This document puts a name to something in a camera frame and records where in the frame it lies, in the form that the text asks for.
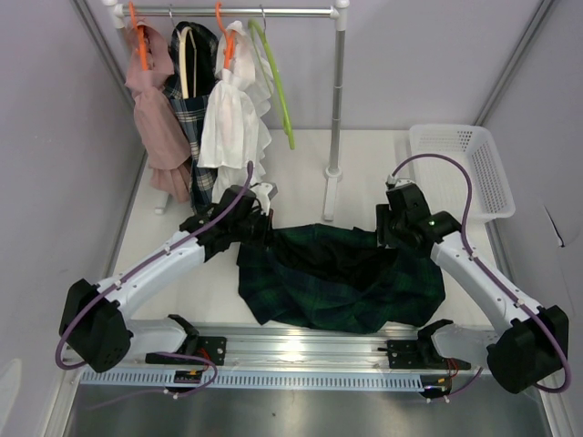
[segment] metal pole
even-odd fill
[[[535,38],[540,33],[555,2],[556,0],[542,0],[538,5],[537,11],[535,11],[528,22],[527,28],[520,37],[512,55],[508,58],[502,73],[500,73],[494,87],[490,91],[488,99],[480,109],[480,113],[474,121],[476,126],[483,126],[494,111],[496,104],[500,101],[500,98],[508,88],[510,81],[514,78]]]
[[[129,8],[123,5],[124,16],[129,15]],[[169,6],[136,6],[136,13],[142,16],[169,16]],[[337,18],[337,11],[332,7],[222,7],[221,16],[265,16],[269,17],[303,17],[303,18]],[[172,6],[173,16],[215,16],[214,7]]]
[[[332,100],[332,141],[330,144],[330,164],[328,173],[339,173],[340,155],[340,121],[343,105],[343,71],[344,71],[344,38],[345,30],[336,31],[336,47],[334,54],[334,95]]]

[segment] green tartan cloth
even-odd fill
[[[337,241],[353,248],[374,249],[376,234],[360,229],[325,225],[276,229],[276,239],[307,247]],[[425,325],[445,299],[441,270],[430,259],[419,259],[403,249],[395,251],[391,267],[382,269],[371,285],[358,290],[297,269],[277,258],[277,249],[241,245],[239,294],[259,324],[276,320],[316,330],[367,334],[387,321]]]

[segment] plaid skirt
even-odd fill
[[[359,334],[387,321],[421,327],[445,299],[441,270],[430,259],[377,248],[374,232],[317,224],[276,229],[274,240],[267,250],[241,245],[237,260],[239,294],[261,325]]]

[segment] gray wall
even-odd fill
[[[500,220],[518,284],[570,316],[567,393],[583,399],[583,2],[561,0],[487,123],[517,213]],[[557,241],[554,222],[564,248]],[[573,416],[583,432],[580,414]]]
[[[118,59],[127,58],[101,0],[88,0]],[[139,0],[137,5],[214,5]],[[223,2],[249,6],[249,0]],[[270,0],[269,6],[323,6],[333,0]],[[353,0],[346,33],[343,125],[409,128],[472,123],[539,0]],[[196,19],[218,32],[216,20]],[[169,37],[169,18],[151,20]],[[334,26],[329,20],[268,19],[295,127],[327,128],[332,117]],[[273,111],[268,126],[277,127]]]
[[[23,360],[3,437],[42,428],[66,291],[101,277],[142,147],[67,1],[0,6],[0,368]]]

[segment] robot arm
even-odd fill
[[[462,227],[450,214],[431,214],[415,183],[403,179],[395,182],[388,185],[389,204],[377,206],[379,242],[390,247],[405,246],[420,257],[431,258],[472,297],[496,332],[465,329],[450,320],[440,320],[422,330],[424,336],[429,332],[438,355],[489,368],[500,385],[513,393],[561,369],[561,360],[546,334],[525,308],[541,319],[565,354],[566,314],[557,306],[543,308],[481,257],[470,241],[464,242]],[[471,252],[465,243],[469,243]],[[515,293],[513,299],[492,277]]]
[[[225,211],[241,189],[231,187],[210,217],[203,213],[187,219],[153,255],[126,271],[96,285],[84,279],[73,284],[67,295],[59,334],[63,336],[87,304],[101,295],[98,304],[66,339],[94,371],[108,371],[124,359],[143,357],[151,352],[179,351],[192,355],[198,333],[180,316],[169,315],[164,320],[131,318],[139,307],[170,282],[228,249],[231,243],[267,244],[271,234],[271,198],[277,193],[275,185],[269,183],[252,187],[214,227],[190,238],[193,232],[204,228]]]

